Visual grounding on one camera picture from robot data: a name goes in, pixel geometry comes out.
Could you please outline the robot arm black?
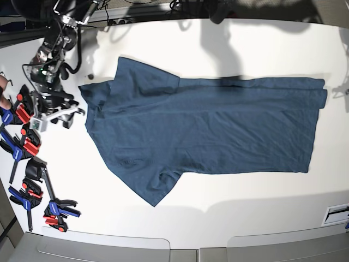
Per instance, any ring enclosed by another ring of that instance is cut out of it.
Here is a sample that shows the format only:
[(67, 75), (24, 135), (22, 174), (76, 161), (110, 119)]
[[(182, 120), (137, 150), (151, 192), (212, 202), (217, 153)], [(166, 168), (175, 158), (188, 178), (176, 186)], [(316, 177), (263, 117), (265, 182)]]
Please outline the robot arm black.
[(88, 24), (100, 1), (56, 1), (43, 43), (29, 64), (22, 66), (29, 83), (33, 116), (29, 126), (44, 132), (50, 122), (62, 121), (70, 128), (75, 114), (84, 114), (62, 81), (76, 74), (81, 66), (81, 26)]

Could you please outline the person hand at edge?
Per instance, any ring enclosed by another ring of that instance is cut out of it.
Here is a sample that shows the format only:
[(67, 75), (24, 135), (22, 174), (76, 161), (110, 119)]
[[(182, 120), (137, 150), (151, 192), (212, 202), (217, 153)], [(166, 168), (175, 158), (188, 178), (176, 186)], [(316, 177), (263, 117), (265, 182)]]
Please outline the person hand at edge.
[(11, 102), (7, 100), (7, 98), (4, 96), (5, 89), (7, 87), (8, 80), (1, 75), (0, 79), (0, 86), (1, 86), (1, 107), (3, 109), (9, 110), (11, 108)]

